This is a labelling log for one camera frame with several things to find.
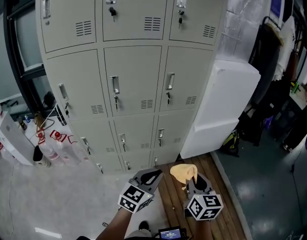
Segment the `shoe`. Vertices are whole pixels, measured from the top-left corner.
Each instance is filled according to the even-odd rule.
[[[138,229],[139,229],[139,230],[148,230],[148,231],[150,231],[150,230],[149,230],[149,224],[148,224],[148,222],[145,221],[145,220],[142,221],[142,222],[140,222]]]

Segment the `white cabinet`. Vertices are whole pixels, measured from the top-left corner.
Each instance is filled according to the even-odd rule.
[[[172,145],[153,151],[152,162],[150,167],[160,166],[176,161],[179,155],[179,145]]]
[[[103,0],[102,3],[104,41],[163,38],[167,0]]]
[[[212,54],[204,49],[169,46],[160,111],[196,107]]]
[[[214,45],[223,2],[224,0],[174,0],[170,39]]]
[[[161,50],[161,46],[104,49],[114,116],[155,111]]]
[[[96,42],[95,0],[40,0],[40,17],[46,53]]]
[[[106,119],[77,120],[71,122],[80,142],[90,156],[117,154],[112,130]]]
[[[141,114],[117,117],[114,126],[121,153],[150,150],[154,116]]]
[[[149,167],[150,150],[122,154],[126,171],[139,171]]]
[[[70,121],[107,117],[96,50],[50,58],[45,67]]]
[[[97,168],[103,174],[121,173],[124,171],[117,154],[91,157]]]
[[[159,115],[154,148],[164,148],[181,143],[182,138],[189,129],[192,116],[193,111],[191,110]]]

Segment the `green object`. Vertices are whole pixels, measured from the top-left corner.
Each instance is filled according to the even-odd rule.
[[[298,89],[298,86],[299,86],[299,83],[298,83],[298,82],[295,82],[294,87],[293,87],[293,89],[292,89],[292,91],[291,91],[292,94],[295,94],[295,93],[296,93],[296,91],[297,91],[297,89]]]

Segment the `bag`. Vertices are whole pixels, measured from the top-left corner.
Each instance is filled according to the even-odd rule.
[[[228,138],[226,138],[226,140],[223,142],[220,150],[228,155],[232,155],[238,158],[239,157],[238,145],[239,145],[239,133],[237,129],[234,129],[232,133],[228,136]]]

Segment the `locker cabinet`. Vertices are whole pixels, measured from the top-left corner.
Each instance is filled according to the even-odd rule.
[[[126,171],[139,171],[149,167],[150,150],[140,152],[128,152],[122,154],[122,160]]]
[[[95,0],[40,0],[40,4],[46,53],[96,42]]]
[[[192,110],[176,114],[159,115],[154,148],[162,149],[169,145],[181,143],[189,128],[192,116]]]
[[[96,50],[50,58],[45,67],[70,121],[107,117]]]
[[[72,121],[75,133],[80,137],[82,146],[92,157],[117,154],[113,134],[108,120],[89,119]]]
[[[179,152],[179,145],[172,145],[169,147],[160,148],[153,151],[152,162],[150,167],[160,166],[176,161]]]
[[[224,0],[174,0],[170,39],[214,45]]]
[[[149,150],[153,132],[153,115],[117,117],[114,126],[121,153]]]
[[[162,39],[166,3],[167,0],[103,0],[103,40]]]
[[[189,109],[197,105],[212,54],[203,49],[168,47],[160,111]]]
[[[96,164],[99,171],[101,171],[103,174],[112,174],[124,171],[117,154],[92,156],[91,159]]]
[[[114,116],[155,111],[161,49],[161,46],[104,49]]]

